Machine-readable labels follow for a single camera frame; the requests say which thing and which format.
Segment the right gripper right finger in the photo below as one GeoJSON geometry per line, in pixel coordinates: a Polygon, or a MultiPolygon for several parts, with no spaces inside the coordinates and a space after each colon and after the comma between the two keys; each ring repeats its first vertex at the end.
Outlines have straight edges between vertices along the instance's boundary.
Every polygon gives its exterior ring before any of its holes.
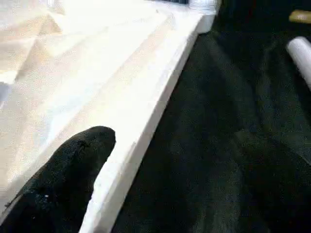
{"type": "Polygon", "coordinates": [[[233,136],[236,160],[273,233],[311,231],[311,164],[285,144],[246,130],[233,136]]]}

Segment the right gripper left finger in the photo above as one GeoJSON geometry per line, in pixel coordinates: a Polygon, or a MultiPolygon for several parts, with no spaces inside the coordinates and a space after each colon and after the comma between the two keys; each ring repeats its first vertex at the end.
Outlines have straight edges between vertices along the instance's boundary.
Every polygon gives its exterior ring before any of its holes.
{"type": "Polygon", "coordinates": [[[79,232],[94,182],[116,144],[95,126],[66,140],[25,183],[0,219],[2,233],[79,232]]]}

